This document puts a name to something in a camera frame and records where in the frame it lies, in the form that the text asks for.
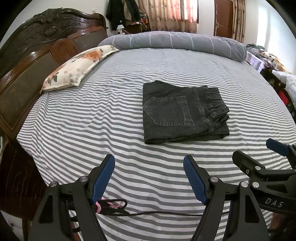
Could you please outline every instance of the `floral pillow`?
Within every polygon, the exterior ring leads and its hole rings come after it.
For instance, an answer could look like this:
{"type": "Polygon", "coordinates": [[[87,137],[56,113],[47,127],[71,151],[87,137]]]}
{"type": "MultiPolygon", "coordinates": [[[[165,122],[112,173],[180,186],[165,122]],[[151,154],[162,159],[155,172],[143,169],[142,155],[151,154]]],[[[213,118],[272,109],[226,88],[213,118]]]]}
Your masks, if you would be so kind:
{"type": "Polygon", "coordinates": [[[79,86],[81,80],[104,58],[119,51],[111,45],[85,50],[69,59],[44,81],[41,91],[60,90],[79,86]]]}

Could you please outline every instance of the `black denim pants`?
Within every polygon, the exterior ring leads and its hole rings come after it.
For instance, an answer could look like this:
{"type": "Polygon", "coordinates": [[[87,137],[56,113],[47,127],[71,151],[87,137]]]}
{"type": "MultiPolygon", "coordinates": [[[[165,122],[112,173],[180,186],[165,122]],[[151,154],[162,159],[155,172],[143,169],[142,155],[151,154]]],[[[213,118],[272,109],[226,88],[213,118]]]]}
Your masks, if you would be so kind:
{"type": "Polygon", "coordinates": [[[218,88],[178,87],[161,81],[145,83],[144,142],[222,139],[229,135],[228,112],[218,88]]]}

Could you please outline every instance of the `door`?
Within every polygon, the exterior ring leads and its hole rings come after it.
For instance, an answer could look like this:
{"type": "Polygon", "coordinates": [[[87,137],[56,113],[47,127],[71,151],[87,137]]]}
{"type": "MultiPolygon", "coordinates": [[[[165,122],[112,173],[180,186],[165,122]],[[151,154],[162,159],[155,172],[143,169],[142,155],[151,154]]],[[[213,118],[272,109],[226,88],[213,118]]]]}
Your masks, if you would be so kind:
{"type": "Polygon", "coordinates": [[[214,36],[232,37],[233,1],[215,0],[214,36]]]}

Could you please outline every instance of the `blue gripper pad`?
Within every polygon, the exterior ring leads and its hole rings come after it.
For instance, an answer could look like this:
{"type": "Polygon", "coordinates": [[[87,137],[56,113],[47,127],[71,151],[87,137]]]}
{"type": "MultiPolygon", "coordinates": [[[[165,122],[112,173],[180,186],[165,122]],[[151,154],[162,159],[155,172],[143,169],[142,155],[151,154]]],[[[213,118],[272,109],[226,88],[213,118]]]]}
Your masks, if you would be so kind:
{"type": "Polygon", "coordinates": [[[106,190],[106,187],[114,171],[114,168],[115,158],[111,155],[107,163],[105,164],[104,168],[102,169],[101,173],[99,174],[98,178],[94,182],[93,195],[91,197],[93,203],[96,203],[98,200],[102,199],[102,196],[106,190]]]}
{"type": "Polygon", "coordinates": [[[183,160],[183,168],[196,199],[201,201],[202,204],[205,205],[207,203],[207,197],[205,195],[205,184],[202,182],[200,176],[195,171],[191,161],[187,156],[183,160]]]}
{"type": "Polygon", "coordinates": [[[280,143],[280,142],[273,140],[271,138],[269,138],[266,141],[266,147],[269,150],[272,150],[272,151],[280,154],[281,156],[288,156],[290,154],[289,147],[286,144],[280,143]]]}

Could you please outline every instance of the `striped bed sheet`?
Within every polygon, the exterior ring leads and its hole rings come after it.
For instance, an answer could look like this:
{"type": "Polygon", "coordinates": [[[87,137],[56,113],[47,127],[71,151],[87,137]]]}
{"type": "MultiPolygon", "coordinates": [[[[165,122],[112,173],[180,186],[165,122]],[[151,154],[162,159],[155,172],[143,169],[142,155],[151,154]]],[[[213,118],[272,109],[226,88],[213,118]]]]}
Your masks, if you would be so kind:
{"type": "MultiPolygon", "coordinates": [[[[105,155],[116,165],[104,198],[125,198],[131,213],[166,210],[202,214],[183,170],[191,154],[222,181],[248,178],[232,163],[237,149],[268,169],[290,169],[285,157],[265,146],[268,138],[296,143],[295,123],[273,88],[246,62],[182,49],[119,51],[97,65],[79,87],[44,93],[32,108],[18,141],[33,156],[44,181],[75,181],[105,155]],[[230,135],[207,142],[144,144],[142,86],[160,80],[191,87],[218,87],[229,107],[230,135]]],[[[229,209],[229,202],[224,211],[229,209]]],[[[271,213],[263,210],[267,225],[271,213]]],[[[200,217],[153,214],[97,215],[109,241],[190,240],[200,217]]],[[[216,240],[221,240],[227,215],[216,240]]]]}

